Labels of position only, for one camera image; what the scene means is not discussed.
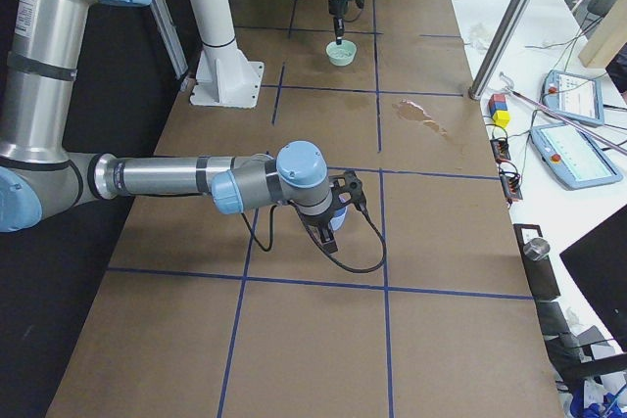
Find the white table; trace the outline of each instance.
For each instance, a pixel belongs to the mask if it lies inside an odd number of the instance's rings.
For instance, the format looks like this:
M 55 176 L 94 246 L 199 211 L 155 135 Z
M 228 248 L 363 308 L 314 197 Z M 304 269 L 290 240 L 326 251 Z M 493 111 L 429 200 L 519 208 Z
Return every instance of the white table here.
M 506 10 L 509 0 L 453 0 L 461 37 L 466 43 L 465 52 L 473 76 L 479 70 L 485 50 L 481 44 L 489 45 Z M 507 46 L 497 73 L 490 82 L 490 88 L 481 100 L 484 115 L 488 115 L 488 99 L 495 89 L 504 87 L 499 79 L 499 71 L 513 79 L 515 90 L 529 98 L 538 100 L 547 72 L 553 69 L 565 46 L 550 49 L 529 49 L 525 46 L 563 43 L 574 38 L 579 24 L 569 12 L 563 0 L 531 0 L 513 38 Z M 570 59 L 568 71 L 596 77 L 604 70 L 589 70 L 583 67 L 578 54 L 586 44 L 580 38 Z M 556 69 L 563 68 L 565 57 Z M 604 76 L 603 101 L 606 105 L 625 107 L 625 102 Z M 530 127 L 532 107 L 520 100 L 507 98 L 511 122 L 507 126 L 509 134 L 525 132 Z M 627 127 L 627 113 L 605 110 L 608 123 Z M 538 114 L 535 124 L 547 121 Z M 627 139 L 625 132 L 598 128 L 597 132 L 613 142 Z M 522 169 L 526 135 L 510 139 L 512 160 Z M 538 224 L 544 237 L 551 244 L 551 262 L 561 291 L 559 304 L 564 311 L 574 333 L 581 324 L 584 327 L 598 326 L 606 338 L 611 335 L 605 329 L 595 312 L 573 282 L 564 267 L 559 254 L 579 240 L 603 220 L 627 204 L 627 158 L 615 151 L 607 155 L 622 171 L 625 178 L 608 186 L 567 191 L 563 189 L 543 163 L 532 144 L 527 149 L 526 166 L 523 172 L 522 195 L 524 200 L 514 203 L 509 211 L 513 223 Z

